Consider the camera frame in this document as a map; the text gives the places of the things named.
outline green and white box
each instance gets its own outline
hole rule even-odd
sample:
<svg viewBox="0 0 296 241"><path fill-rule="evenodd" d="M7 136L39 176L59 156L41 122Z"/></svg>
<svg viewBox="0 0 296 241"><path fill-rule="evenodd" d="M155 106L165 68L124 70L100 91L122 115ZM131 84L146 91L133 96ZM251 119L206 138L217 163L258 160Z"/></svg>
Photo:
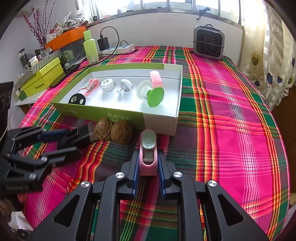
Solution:
<svg viewBox="0 0 296 241"><path fill-rule="evenodd" d="M150 79L150 72L160 73L165 95L163 101L154 108L149 107L147 100L136 96L138 85ZM68 104L76 93L83 93L81 87L90 79L100 82L113 79L115 89L103 92L101 86L86 97L85 105ZM118 95L120 81L128 79L133 89ZM53 100L53 105L60 114L77 118L98 121L109 118L111 121L128 120L135 129L151 129L156 133L174 136L176 132L182 90L182 65L138 63L112 64L91 67L73 79Z"/></svg>

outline wooden floor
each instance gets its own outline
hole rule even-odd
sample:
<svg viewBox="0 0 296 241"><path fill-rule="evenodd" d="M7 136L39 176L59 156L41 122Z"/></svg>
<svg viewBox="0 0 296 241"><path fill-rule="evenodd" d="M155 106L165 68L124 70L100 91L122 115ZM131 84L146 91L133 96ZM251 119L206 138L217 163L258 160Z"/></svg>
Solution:
<svg viewBox="0 0 296 241"><path fill-rule="evenodd" d="M272 114L284 140L290 169L291 192L296 192L296 86L289 89Z"/></svg>

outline green bottle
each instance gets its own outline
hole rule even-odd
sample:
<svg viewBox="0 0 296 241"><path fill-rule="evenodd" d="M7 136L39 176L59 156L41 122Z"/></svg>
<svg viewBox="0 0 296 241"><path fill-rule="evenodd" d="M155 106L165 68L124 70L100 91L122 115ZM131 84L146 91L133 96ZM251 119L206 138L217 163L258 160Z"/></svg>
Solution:
<svg viewBox="0 0 296 241"><path fill-rule="evenodd" d="M91 38L91 31L83 32L85 42L83 43L87 60L89 64L95 64L99 61L98 51L96 49L96 41Z"/></svg>

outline green heart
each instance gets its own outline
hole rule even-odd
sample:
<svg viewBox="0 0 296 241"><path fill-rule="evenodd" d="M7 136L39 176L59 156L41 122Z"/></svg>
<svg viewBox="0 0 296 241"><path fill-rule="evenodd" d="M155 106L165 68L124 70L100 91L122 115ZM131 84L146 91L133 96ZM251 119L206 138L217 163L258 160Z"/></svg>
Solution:
<svg viewBox="0 0 296 241"><path fill-rule="evenodd" d="M259 59L256 57L252 57L252 63L256 66L259 63Z"/></svg>

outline walnut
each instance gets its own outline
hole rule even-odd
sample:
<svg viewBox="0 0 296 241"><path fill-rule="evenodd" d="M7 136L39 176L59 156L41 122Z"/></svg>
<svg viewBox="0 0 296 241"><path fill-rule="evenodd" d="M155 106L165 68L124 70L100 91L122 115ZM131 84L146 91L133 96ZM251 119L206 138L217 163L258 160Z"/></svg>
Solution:
<svg viewBox="0 0 296 241"><path fill-rule="evenodd" d="M119 120L111 129L111 139L118 144L127 144L133 135L133 128L127 120Z"/></svg>
<svg viewBox="0 0 296 241"><path fill-rule="evenodd" d="M108 118L102 118L94 127L94 134L101 141L111 141L111 129L113 122Z"/></svg>

